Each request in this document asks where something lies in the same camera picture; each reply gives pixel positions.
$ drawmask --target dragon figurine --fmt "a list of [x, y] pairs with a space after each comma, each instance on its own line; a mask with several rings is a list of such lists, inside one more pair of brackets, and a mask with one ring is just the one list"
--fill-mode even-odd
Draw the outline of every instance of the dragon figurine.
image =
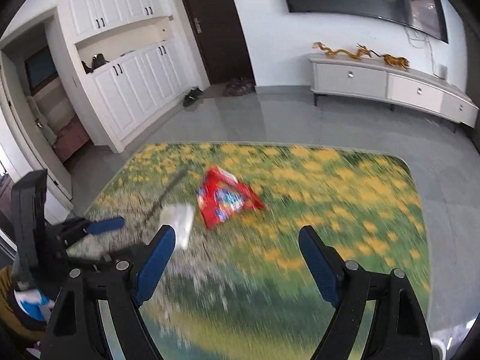
[[344, 53], [352, 59], [361, 59], [362, 56], [369, 56], [370, 58], [372, 58], [371, 53], [374, 53], [377, 57], [383, 58], [383, 61], [390, 66], [396, 66], [404, 69], [410, 68], [410, 62], [404, 57], [395, 57], [390, 54], [379, 55], [375, 51], [369, 50], [366, 46], [363, 46], [361, 44], [357, 44], [357, 52], [355, 54], [352, 54], [345, 49], [338, 49], [333, 51], [330, 47], [325, 46], [321, 42], [315, 42], [313, 44], [313, 48], [318, 48], [322, 51], [325, 51], [325, 53], [330, 57], [336, 57], [338, 53]]
[[371, 50], [368, 50], [365, 46], [358, 46], [358, 50], [356, 54], [352, 54], [348, 50], [345, 49], [338, 49], [336, 51], [333, 51], [330, 47], [325, 46], [322, 42], [315, 42], [313, 44], [313, 48], [318, 48], [322, 51], [325, 51], [325, 53], [330, 56], [330, 57], [336, 57], [338, 53], [344, 53], [347, 54], [350, 58], [353, 59], [361, 59], [362, 56], [369, 56], [371, 57]]

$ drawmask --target plastic bag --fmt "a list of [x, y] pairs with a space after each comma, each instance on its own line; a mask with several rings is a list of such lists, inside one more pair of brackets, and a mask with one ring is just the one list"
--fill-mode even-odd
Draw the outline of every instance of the plastic bag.
[[198, 207], [209, 230], [242, 210], [262, 210], [265, 205], [246, 184], [218, 167], [212, 167], [197, 193]]
[[170, 225], [175, 231], [175, 249], [187, 249], [191, 227], [194, 224], [195, 209], [191, 204], [167, 205], [160, 212], [160, 224]]

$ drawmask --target white wipe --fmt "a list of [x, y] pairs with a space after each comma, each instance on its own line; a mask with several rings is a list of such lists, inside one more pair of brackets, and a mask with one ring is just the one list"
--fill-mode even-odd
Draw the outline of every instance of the white wipe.
[[187, 249], [194, 215], [195, 209], [191, 204], [167, 205], [160, 213], [159, 228], [170, 225], [175, 230], [175, 249]]

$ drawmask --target drawer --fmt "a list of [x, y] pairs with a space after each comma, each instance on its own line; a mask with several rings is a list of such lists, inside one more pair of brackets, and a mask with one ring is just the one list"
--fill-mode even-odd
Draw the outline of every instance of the drawer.
[[471, 102], [462, 100], [450, 93], [443, 94], [441, 114], [459, 123], [474, 127], [477, 121], [478, 108]]
[[338, 64], [314, 63], [313, 66], [315, 92], [385, 98], [385, 71]]
[[440, 113], [443, 91], [422, 82], [390, 74], [388, 99]]

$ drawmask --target brown door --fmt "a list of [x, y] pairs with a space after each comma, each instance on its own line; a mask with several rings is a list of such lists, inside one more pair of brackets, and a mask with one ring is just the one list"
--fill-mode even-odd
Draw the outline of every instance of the brown door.
[[254, 78], [234, 0], [183, 0], [211, 84]]

